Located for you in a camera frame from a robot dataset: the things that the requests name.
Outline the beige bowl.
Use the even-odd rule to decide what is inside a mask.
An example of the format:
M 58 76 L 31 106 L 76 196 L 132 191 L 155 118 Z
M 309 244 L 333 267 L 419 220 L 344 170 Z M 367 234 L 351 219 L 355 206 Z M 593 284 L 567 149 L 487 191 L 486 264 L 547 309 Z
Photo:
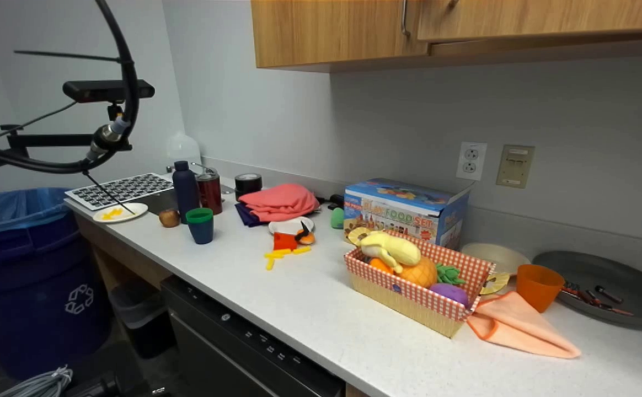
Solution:
M 509 247 L 496 243 L 465 243 L 462 254 L 487 261 L 496 272 L 514 275 L 521 264 L 528 264 L 528 257 Z

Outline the purple toy eggplant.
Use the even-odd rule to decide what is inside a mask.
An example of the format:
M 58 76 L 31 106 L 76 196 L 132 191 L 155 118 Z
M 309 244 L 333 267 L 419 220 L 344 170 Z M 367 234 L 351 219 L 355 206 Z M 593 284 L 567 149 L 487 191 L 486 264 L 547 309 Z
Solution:
M 464 306 L 470 304 L 468 294 L 462 287 L 438 283 L 438 284 L 431 287 L 431 292 L 436 292 L 436 294 L 440 294 L 444 298 L 450 298 L 450 299 L 454 299 L 454 303 L 460 303 Z

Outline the yellow toy fries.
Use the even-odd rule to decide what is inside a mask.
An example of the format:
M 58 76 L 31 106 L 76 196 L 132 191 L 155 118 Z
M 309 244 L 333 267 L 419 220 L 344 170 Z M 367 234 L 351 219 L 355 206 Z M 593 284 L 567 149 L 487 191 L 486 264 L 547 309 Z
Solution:
M 312 247 L 295 247 L 295 250 L 273 250 L 266 254 L 266 269 L 272 272 L 276 267 L 279 261 L 288 257 L 288 256 L 303 256 L 309 254 Z

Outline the red checkered cardboard basket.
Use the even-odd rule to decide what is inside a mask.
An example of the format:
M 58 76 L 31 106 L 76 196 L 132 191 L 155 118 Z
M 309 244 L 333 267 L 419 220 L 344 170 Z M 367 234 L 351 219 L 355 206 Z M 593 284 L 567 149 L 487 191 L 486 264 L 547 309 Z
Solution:
M 481 287 L 495 274 L 495 264 L 425 240 L 417 240 L 417 247 L 422 256 L 436 264 L 460 269 L 462 292 L 468 298 L 465 304 L 372 267 L 361 247 L 344 256 L 351 284 L 355 292 L 390 306 L 394 310 L 453 338 L 479 304 Z

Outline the clear plastic jug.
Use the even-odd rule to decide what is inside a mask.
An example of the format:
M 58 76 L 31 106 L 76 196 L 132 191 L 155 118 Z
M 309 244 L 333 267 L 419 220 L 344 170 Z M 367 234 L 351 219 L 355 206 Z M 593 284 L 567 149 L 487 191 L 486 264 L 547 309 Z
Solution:
M 185 161 L 192 171 L 204 170 L 202 145 L 185 132 L 174 132 L 166 145 L 166 167 L 174 170 L 177 161 Z

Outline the dark grey round tray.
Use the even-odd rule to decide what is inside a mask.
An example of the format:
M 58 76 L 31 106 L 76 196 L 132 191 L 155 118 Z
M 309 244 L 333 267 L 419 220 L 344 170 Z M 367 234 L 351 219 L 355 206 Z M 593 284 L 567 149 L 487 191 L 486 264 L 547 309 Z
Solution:
M 541 251 L 536 264 L 566 278 L 558 303 L 587 317 L 642 329 L 642 272 L 579 251 Z

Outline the green toy food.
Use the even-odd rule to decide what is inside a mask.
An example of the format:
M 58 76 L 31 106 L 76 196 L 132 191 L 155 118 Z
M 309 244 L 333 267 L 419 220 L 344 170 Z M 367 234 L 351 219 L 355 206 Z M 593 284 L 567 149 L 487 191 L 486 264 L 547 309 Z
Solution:
M 342 208 L 333 208 L 332 209 L 332 228 L 333 230 L 342 230 L 344 228 L 344 209 Z

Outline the dark purple cloth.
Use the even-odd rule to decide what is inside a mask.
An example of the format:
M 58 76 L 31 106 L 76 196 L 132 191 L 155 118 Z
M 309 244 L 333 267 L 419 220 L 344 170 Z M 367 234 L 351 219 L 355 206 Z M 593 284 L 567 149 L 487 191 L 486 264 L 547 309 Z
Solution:
M 256 214 L 252 214 L 249 208 L 245 208 L 244 202 L 236 202 L 235 208 L 236 208 L 239 219 L 244 220 L 244 225 L 247 225 L 247 228 L 263 225 L 260 219 Z

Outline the white wall outlet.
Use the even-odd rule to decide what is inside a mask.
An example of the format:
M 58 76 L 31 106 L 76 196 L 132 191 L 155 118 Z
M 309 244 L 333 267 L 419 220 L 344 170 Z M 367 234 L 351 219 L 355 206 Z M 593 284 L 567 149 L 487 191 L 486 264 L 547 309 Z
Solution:
M 457 177 L 465 181 L 479 181 L 483 175 L 486 155 L 486 143 L 464 140 L 457 159 Z

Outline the salmon cloth napkin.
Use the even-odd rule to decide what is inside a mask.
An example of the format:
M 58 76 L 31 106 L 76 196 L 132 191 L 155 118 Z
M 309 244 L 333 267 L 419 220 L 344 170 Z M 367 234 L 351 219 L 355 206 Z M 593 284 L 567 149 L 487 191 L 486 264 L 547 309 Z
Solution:
M 479 339 L 491 344 L 558 359 L 581 357 L 581 348 L 561 335 L 517 292 L 481 299 L 468 315 L 468 327 Z

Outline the blue toy food box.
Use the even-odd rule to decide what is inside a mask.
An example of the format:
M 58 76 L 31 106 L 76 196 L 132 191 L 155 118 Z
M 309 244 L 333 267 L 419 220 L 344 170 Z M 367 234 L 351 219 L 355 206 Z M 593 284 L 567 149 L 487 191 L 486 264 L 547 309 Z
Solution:
M 369 179 L 344 188 L 344 228 L 398 231 L 425 243 L 457 247 L 470 193 Z

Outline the dark red tumbler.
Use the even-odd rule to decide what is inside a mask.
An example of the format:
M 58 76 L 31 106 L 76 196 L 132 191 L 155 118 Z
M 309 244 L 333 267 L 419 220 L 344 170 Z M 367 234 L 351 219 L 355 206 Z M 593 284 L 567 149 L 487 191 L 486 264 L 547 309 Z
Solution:
M 200 185 L 200 199 L 202 206 L 213 209 L 215 214 L 224 211 L 224 200 L 220 200 L 220 179 L 218 171 L 207 167 L 197 177 Z

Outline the blue recycling bin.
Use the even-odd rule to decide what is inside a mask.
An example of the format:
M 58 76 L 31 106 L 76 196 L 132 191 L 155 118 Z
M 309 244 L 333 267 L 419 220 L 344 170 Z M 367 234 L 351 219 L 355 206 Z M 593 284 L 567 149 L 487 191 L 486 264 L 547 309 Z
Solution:
M 0 191 L 0 365 L 30 378 L 95 352 L 111 309 L 63 188 Z

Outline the yellow plush banana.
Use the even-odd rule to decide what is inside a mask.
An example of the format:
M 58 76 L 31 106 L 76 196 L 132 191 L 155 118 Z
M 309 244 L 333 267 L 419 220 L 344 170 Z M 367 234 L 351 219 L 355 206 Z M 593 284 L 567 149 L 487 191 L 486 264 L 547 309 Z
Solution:
M 388 264 L 394 274 L 402 274 L 406 267 L 416 267 L 422 261 L 422 251 L 416 243 L 387 231 L 355 228 L 346 239 L 362 254 Z

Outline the pink folded cloth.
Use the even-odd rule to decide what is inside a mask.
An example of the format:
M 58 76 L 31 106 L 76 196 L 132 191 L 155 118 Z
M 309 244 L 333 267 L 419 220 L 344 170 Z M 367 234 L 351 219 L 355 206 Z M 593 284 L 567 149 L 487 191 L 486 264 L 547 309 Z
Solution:
M 290 220 L 308 215 L 321 208 L 315 193 L 298 183 L 282 183 L 276 188 L 244 193 L 239 209 L 260 223 Z

